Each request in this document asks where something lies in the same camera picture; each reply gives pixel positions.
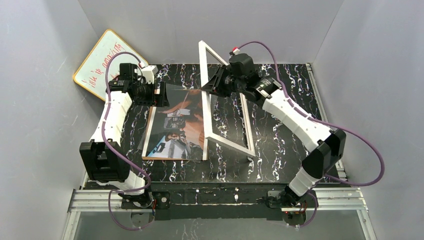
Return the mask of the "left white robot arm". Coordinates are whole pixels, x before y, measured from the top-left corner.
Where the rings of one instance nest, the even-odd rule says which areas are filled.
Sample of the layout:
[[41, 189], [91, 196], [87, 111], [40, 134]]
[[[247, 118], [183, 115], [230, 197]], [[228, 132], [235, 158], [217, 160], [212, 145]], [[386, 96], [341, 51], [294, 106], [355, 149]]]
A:
[[155, 83], [158, 68], [121, 63], [119, 73], [108, 81], [104, 109], [97, 128], [88, 142], [79, 147], [88, 178], [101, 186], [111, 185], [124, 200], [140, 208], [149, 208], [153, 196], [146, 178], [133, 172], [121, 148], [122, 130], [132, 104], [167, 107], [166, 86]]

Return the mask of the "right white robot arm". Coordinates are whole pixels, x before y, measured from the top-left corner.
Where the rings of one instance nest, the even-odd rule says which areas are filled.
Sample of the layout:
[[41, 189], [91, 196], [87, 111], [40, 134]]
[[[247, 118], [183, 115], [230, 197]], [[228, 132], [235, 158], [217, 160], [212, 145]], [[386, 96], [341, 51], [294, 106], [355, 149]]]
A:
[[200, 66], [203, 92], [222, 98], [230, 97], [232, 93], [243, 94], [302, 141], [309, 154], [284, 190], [271, 197], [273, 204], [296, 206], [340, 160], [346, 133], [340, 129], [332, 130], [310, 117], [285, 93], [284, 84], [259, 73], [253, 59], [246, 53], [232, 54], [229, 63], [220, 65], [213, 76], [209, 76], [207, 65]]

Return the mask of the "wooden picture frame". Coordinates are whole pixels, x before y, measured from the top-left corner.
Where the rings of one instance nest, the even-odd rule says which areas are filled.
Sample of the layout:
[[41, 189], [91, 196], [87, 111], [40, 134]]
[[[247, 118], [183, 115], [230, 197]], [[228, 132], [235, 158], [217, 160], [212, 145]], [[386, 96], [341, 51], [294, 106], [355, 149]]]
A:
[[[207, 82], [210, 80], [208, 56], [213, 57], [218, 61], [218, 63], [222, 65], [227, 65], [228, 63], [203, 40], [198, 42], [198, 54], [200, 65], [200, 83], [202, 87], [205, 87]], [[245, 143], [239, 144], [230, 139], [227, 139], [227, 137], [222, 136], [221, 134], [214, 132], [214, 122], [216, 121], [215, 117], [221, 117], [221, 119], [224, 119], [223, 114], [219, 113], [219, 109], [216, 109], [216, 104], [219, 102], [220, 98], [205, 91], [202, 92], [204, 137], [208, 141], [214, 142], [222, 147], [226, 147], [229, 150], [243, 154], [248, 158], [254, 158], [256, 156], [256, 150], [247, 99], [241, 93], [239, 93], [237, 96], [241, 103], [241, 130], [244, 133]]]

